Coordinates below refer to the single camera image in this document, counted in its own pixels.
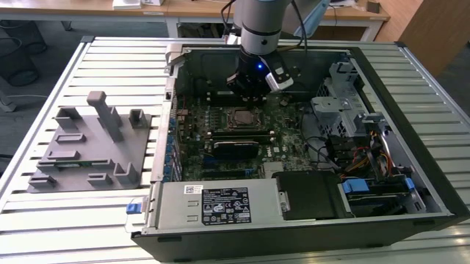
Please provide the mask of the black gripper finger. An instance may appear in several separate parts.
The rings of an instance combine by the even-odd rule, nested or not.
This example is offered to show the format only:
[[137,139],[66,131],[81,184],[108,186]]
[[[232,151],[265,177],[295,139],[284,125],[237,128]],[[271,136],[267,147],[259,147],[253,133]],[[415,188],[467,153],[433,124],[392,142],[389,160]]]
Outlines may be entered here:
[[264,102],[264,97],[268,93],[268,84],[265,81],[260,81],[254,86],[253,86],[253,105],[260,106],[263,105]]
[[226,78],[225,84],[233,92],[236,99],[245,105],[245,107],[252,108],[253,96],[249,77],[242,73],[234,73]]

